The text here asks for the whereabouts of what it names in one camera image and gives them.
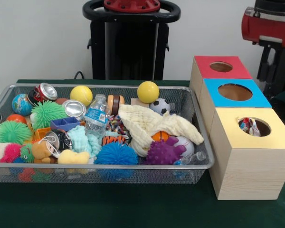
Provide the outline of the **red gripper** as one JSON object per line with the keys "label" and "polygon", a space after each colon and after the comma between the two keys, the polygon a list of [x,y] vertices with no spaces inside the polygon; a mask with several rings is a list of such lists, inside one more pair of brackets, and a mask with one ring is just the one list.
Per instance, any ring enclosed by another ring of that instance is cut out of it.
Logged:
{"label": "red gripper", "polygon": [[[241,23],[242,38],[254,43],[268,41],[281,44],[284,48],[275,49],[273,82],[278,82],[284,77],[285,60],[285,13],[259,11],[254,7],[248,7]],[[270,45],[265,45],[260,60],[257,74],[258,80],[266,80],[269,70],[268,57]]]}

